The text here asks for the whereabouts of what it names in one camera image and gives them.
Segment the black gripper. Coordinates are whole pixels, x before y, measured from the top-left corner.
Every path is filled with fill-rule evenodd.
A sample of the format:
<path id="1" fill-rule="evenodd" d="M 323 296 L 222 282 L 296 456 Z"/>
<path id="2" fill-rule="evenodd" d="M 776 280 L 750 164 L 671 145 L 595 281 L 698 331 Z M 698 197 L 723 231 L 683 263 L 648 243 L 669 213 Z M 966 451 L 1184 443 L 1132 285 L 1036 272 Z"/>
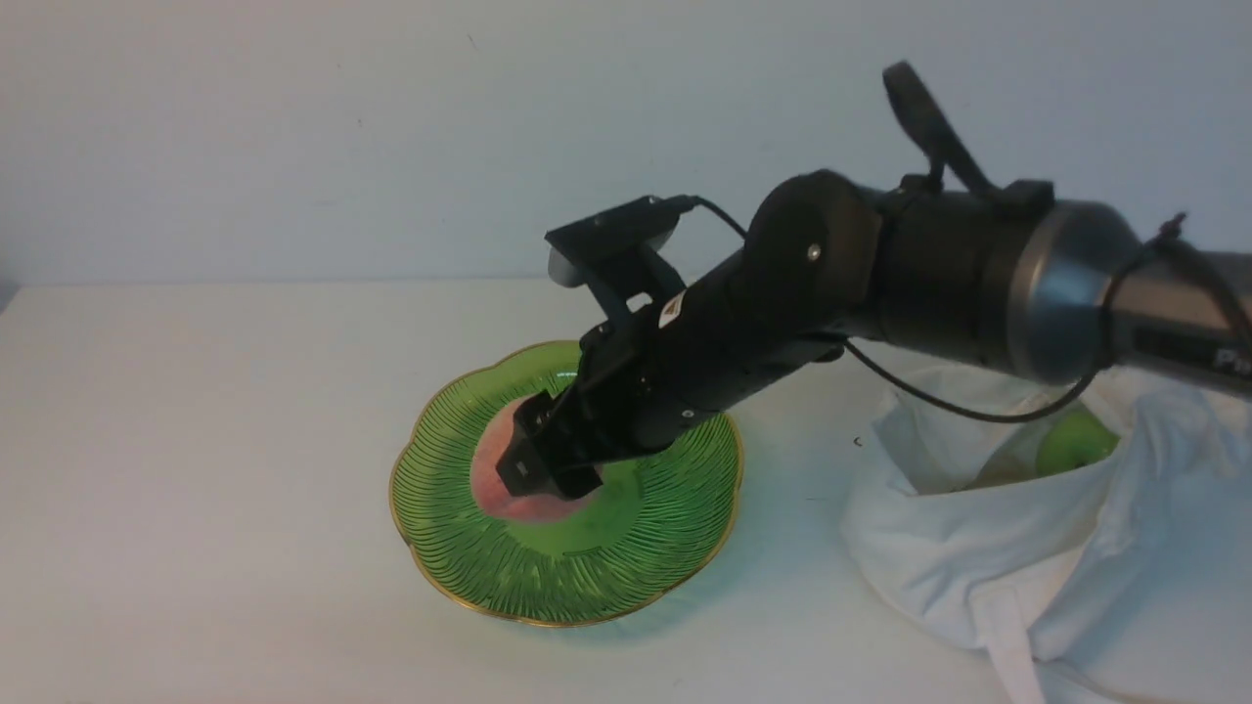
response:
<path id="1" fill-rule="evenodd" d="M 826 251 L 739 251 L 626 324 L 588 329 L 567 390 L 520 400 L 496 462 L 505 489 L 513 499 L 587 499 L 603 486 L 601 463 L 657 453 L 777 380 L 836 358 L 833 326 L 845 309 L 836 287 Z"/>

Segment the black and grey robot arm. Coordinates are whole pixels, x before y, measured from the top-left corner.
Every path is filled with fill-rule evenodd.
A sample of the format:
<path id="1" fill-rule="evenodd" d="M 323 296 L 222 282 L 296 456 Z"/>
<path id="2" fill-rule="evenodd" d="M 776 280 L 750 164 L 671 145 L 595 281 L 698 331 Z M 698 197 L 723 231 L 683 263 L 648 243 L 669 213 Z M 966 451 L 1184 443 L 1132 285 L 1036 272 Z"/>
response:
<path id="1" fill-rule="evenodd" d="M 552 281 L 606 321 L 577 373 L 502 413 L 480 466 L 515 499 L 577 501 L 806 365 L 880 342 L 1065 386 L 1114 366 L 1249 396 L 1249 256 L 1201 252 L 1182 217 L 1141 241 L 1112 205 L 1050 182 L 994 185 L 911 64 L 881 71 L 926 172 L 894 189 L 830 170 L 769 192 L 739 251 L 685 286 L 660 256 L 695 195 L 645 195 L 547 233 Z"/>

